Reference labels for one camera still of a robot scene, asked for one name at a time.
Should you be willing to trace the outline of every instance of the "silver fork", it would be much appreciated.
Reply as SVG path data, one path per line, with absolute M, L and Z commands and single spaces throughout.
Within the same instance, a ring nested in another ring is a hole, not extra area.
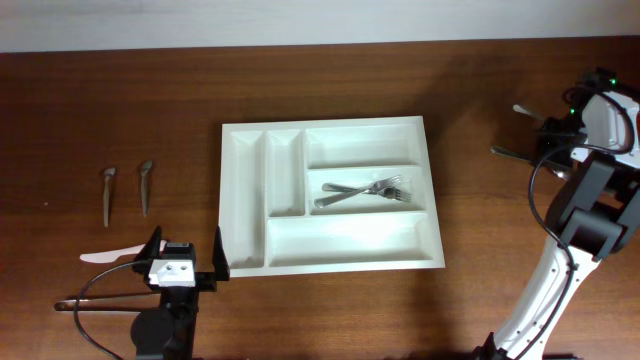
M 362 194 L 363 192 L 366 192 L 366 191 L 372 191 L 374 193 L 377 193 L 379 191 L 383 191 L 384 189 L 390 188 L 393 185 L 397 184 L 398 182 L 400 182 L 400 180 L 402 180 L 402 176 L 396 175 L 396 176 L 390 177 L 388 179 L 376 181 L 374 183 L 371 183 L 368 186 L 363 186 L 361 188 L 357 188 L 354 191 L 343 192 L 343 193 L 340 193 L 338 195 L 332 195 L 332 196 L 327 196 L 327 197 L 324 197 L 324 198 L 316 199 L 313 203 L 317 207 L 323 208 L 325 206 L 329 206 L 331 204 L 335 204 L 338 201 L 342 201 L 342 200 L 348 199 L 350 197 L 356 196 L 358 194 Z
M 332 183 L 325 183 L 322 185 L 322 190 L 323 191 L 330 191 L 330 192 L 349 192 L 349 191 L 354 191 L 357 190 L 357 188 L 352 188 L 349 186 L 342 186 L 342 185 L 337 185 L 337 184 L 332 184 Z M 403 191 L 400 189 L 397 189 L 395 187 L 390 187 L 390 188 L 386 188 L 382 191 L 378 191 L 377 193 L 375 192 L 370 192 L 370 191 L 365 191 L 363 194 L 368 194 L 368 195 L 379 195 L 382 196 L 383 198 L 387 198 L 390 200 L 398 200 L 398 201 L 402 201 L 402 202 L 406 202 L 406 203 L 410 203 L 411 202 L 411 193 L 408 191 Z

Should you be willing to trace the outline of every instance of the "wooden table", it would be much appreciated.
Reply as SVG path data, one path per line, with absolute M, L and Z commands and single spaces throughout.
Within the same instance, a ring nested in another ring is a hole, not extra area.
M 602 65 L 640 84 L 640 38 L 0 55 L 0 353 L 103 359 L 53 311 L 110 265 L 88 252 L 167 238 L 211 270 L 221 124 L 422 115 L 446 269 L 232 279 L 200 300 L 205 359 L 400 359 L 471 351 L 509 316 L 545 234 L 527 205 L 531 168 L 491 155 L 532 149 L 514 103 L 561 116 L 562 91 Z M 144 218 L 138 168 L 147 159 Z M 101 172 L 118 168 L 111 224 Z M 544 174 L 544 211 L 562 182 Z M 588 360 L 640 353 L 640 241 L 579 289 L 547 349 Z M 143 291 L 130 271 L 93 294 Z M 134 357 L 129 315 L 85 314 L 98 341 Z

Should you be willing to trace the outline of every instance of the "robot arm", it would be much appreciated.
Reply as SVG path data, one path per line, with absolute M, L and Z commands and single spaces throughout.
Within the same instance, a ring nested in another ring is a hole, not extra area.
M 570 246 L 569 249 L 578 266 L 574 273 L 574 279 L 560 304 L 559 312 L 536 344 L 522 357 L 523 360 L 542 359 L 547 339 L 559 320 L 559 316 L 578 286 L 600 264 L 600 261 L 594 261 L 593 255 L 584 250 L 573 246 Z M 566 253 L 558 247 L 553 238 L 547 237 L 542 258 L 533 277 L 513 310 L 511 318 L 502 325 L 494 336 L 496 347 L 504 349 L 507 356 L 512 358 L 518 356 L 549 318 L 568 278 L 567 261 Z
M 595 91 L 581 92 L 584 83 Z M 550 162 L 552 171 L 570 165 L 563 163 L 566 159 L 583 163 L 558 193 L 545 219 L 545 224 L 571 254 L 574 271 L 570 275 L 567 252 L 549 236 L 538 267 L 511 318 L 495 336 L 489 335 L 484 346 L 476 348 L 475 360 L 542 359 L 547 339 L 578 286 L 603 259 L 620 251 L 640 224 L 640 141 L 636 120 L 640 92 L 618 84 L 615 74 L 601 70 L 586 74 L 575 91 L 570 114 L 564 120 L 548 119 L 543 125 L 539 151 L 546 152 L 549 147 L 562 146 L 567 141 L 612 150 L 626 149 L 630 143 L 633 147 L 628 153 L 615 156 L 576 147 Z M 596 92 L 620 104 L 633 126 L 629 128 L 619 109 L 594 95 Z M 571 133 L 575 134 L 573 138 L 567 136 Z M 613 194 L 622 206 L 614 208 L 601 203 L 599 196 L 603 193 Z M 554 308 L 557 311 L 549 319 Z
M 216 291 L 217 281 L 229 281 L 220 228 L 214 241 L 215 272 L 195 271 L 196 253 L 191 243 L 167 243 L 160 254 L 161 239 L 158 226 L 135 258 L 146 260 L 133 270 L 144 276 L 152 291 L 160 292 L 160 305 L 140 312 L 131 326 L 131 340 L 136 359 L 191 360 L 200 292 Z

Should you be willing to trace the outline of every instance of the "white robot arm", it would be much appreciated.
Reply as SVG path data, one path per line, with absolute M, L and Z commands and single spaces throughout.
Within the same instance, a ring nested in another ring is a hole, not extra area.
M 565 119 L 545 121 L 538 150 L 547 152 L 555 147 L 567 153 L 542 157 L 542 162 L 550 161 L 538 166 L 564 174 L 571 169 L 567 160 L 581 164 L 549 208 L 544 224 L 555 236 L 547 237 L 542 258 L 511 318 L 495 335 L 489 335 L 484 346 L 476 348 L 474 360 L 541 360 L 547 340 L 575 291 L 603 259 L 620 251 L 635 233 L 640 224 L 638 99 L 640 92 L 618 84 L 615 75 L 598 70 L 586 74 L 572 89 L 571 110 Z M 521 106 L 514 109 L 540 118 Z M 595 151 L 593 145 L 618 154 L 603 154 L 606 150 Z M 527 160 L 506 150 L 498 153 Z M 600 203 L 602 193 L 614 195 L 623 206 Z

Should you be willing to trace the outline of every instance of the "black cable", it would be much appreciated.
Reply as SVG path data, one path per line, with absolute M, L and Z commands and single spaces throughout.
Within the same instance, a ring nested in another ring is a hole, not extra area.
M 569 88 L 562 93 L 562 101 L 565 104 L 571 105 L 571 100 L 573 98 L 573 93 L 576 91 L 575 87 Z
M 569 273 L 568 273 L 568 276 L 567 276 L 567 282 L 565 283 L 564 288 L 562 289 L 562 292 L 560 293 L 560 297 L 558 298 L 558 301 L 556 302 L 556 305 L 553 307 L 553 310 L 551 310 L 551 314 L 549 314 L 549 318 L 547 318 L 547 321 L 544 323 L 544 325 L 542 325 L 542 327 L 540 328 L 540 331 L 538 331 L 538 334 L 536 334 L 536 336 L 534 336 L 534 338 L 531 339 L 529 344 L 520 352 L 520 354 L 518 354 L 518 356 L 516 356 L 514 358 L 514 360 L 520 360 L 527 353 L 527 351 L 529 351 L 536 344 L 536 342 L 538 342 L 540 337 L 542 337 L 544 332 L 551 325 L 551 322 L 553 321 L 553 319 L 557 315 L 558 311 L 560 310 L 560 306 L 562 305 L 562 302 L 564 301 L 564 298 L 567 296 L 567 293 L 569 292 L 569 288 L 571 287 L 571 282 L 573 281 L 573 275 L 574 275 L 574 272 L 576 270 L 575 261 L 573 260 L 573 255 L 571 255 L 571 251 L 569 250 L 569 246 L 567 246 L 565 243 L 560 241 L 560 237 L 544 222 L 544 220 L 542 219 L 542 216 L 540 216 L 540 213 L 538 212 L 538 209 L 536 208 L 536 204 L 535 204 L 535 201 L 534 201 L 534 198 L 533 198 L 533 191 L 534 191 L 534 187 L 535 187 L 536 176 L 538 175 L 538 172 L 542 168 L 543 163 L 547 159 L 549 159 L 551 156 L 553 156 L 555 153 L 557 153 L 557 152 L 565 151 L 565 150 L 571 151 L 571 150 L 573 150 L 575 148 L 595 150 L 595 151 L 599 151 L 599 152 L 602 152 L 602 153 L 608 154 L 608 155 L 624 155 L 624 154 L 627 154 L 627 153 L 631 152 L 631 150 L 633 150 L 633 146 L 635 145 L 635 133 L 634 133 L 634 129 L 633 129 L 633 121 L 629 117 L 629 114 L 627 114 L 626 109 L 622 107 L 622 105 L 620 105 L 617 101 L 613 100 L 611 97 L 607 96 L 606 94 L 602 93 L 601 91 L 599 91 L 597 89 L 594 89 L 594 88 L 587 87 L 587 86 L 583 86 L 583 85 L 579 85 L 579 86 L 576 86 L 574 88 L 571 88 L 571 89 L 565 91 L 565 94 L 567 94 L 568 92 L 575 91 L 576 89 L 589 91 L 592 94 L 603 98 L 609 104 L 611 104 L 614 108 L 616 108 L 616 110 L 618 110 L 620 115 L 622 115 L 622 119 L 623 119 L 623 121 L 625 123 L 625 127 L 627 129 L 627 134 L 631 134 L 631 141 L 628 142 L 627 146 L 625 146 L 624 148 L 619 149 L 619 150 L 608 149 L 608 148 L 604 148 L 604 147 L 601 147 L 601 146 L 588 145 L 588 144 L 566 144 L 566 145 L 562 145 L 562 146 L 559 146 L 559 147 L 556 147 L 556 148 L 553 148 L 553 149 L 547 151 L 547 153 L 544 154 L 538 160 L 536 165 L 534 166 L 533 172 L 531 173 L 531 177 L 529 178 L 529 189 L 528 189 L 529 206 L 531 207 L 531 213 L 533 214 L 533 217 L 536 219 L 538 224 L 540 224 L 540 226 L 544 229 L 544 231 L 546 231 L 549 234 L 549 236 L 551 236 L 556 241 L 558 246 L 567 254 L 567 258 L 569 260 L 568 261 Z
M 91 343 L 91 345 L 95 346 L 96 348 L 98 348 L 100 351 L 104 352 L 105 354 L 109 355 L 112 359 L 117 359 L 117 360 L 122 360 L 122 358 L 120 356 L 118 356 L 116 353 L 112 352 L 111 350 L 105 348 L 104 346 L 100 345 L 97 341 L 93 340 L 93 338 L 91 336 L 89 336 L 89 334 L 87 334 L 87 331 L 82 327 L 82 324 L 80 324 L 80 318 L 78 317 L 78 310 L 80 309 L 80 300 L 84 298 L 84 294 L 87 292 L 87 290 L 89 290 L 89 288 L 91 287 L 91 285 L 95 284 L 98 280 L 100 280 L 102 277 L 104 277 L 105 275 L 112 273 L 116 270 L 119 269 L 123 269 L 129 266 L 134 266 L 134 265 L 138 265 L 138 264 L 144 264 L 144 263 L 148 263 L 148 260 L 139 260 L 139 261 L 132 261 L 132 262 L 128 262 L 128 263 L 124 263 L 124 264 L 120 264 L 118 266 L 114 266 L 111 269 L 103 272 L 102 274 L 94 277 L 93 279 L 91 279 L 83 288 L 82 290 L 80 290 L 80 293 L 78 294 L 78 297 L 76 298 L 76 303 L 75 306 L 73 307 L 73 320 L 76 322 L 76 327 L 78 328 L 78 331 L 80 332 L 80 334 L 82 334 L 82 336 L 87 339 L 87 341 L 89 343 Z

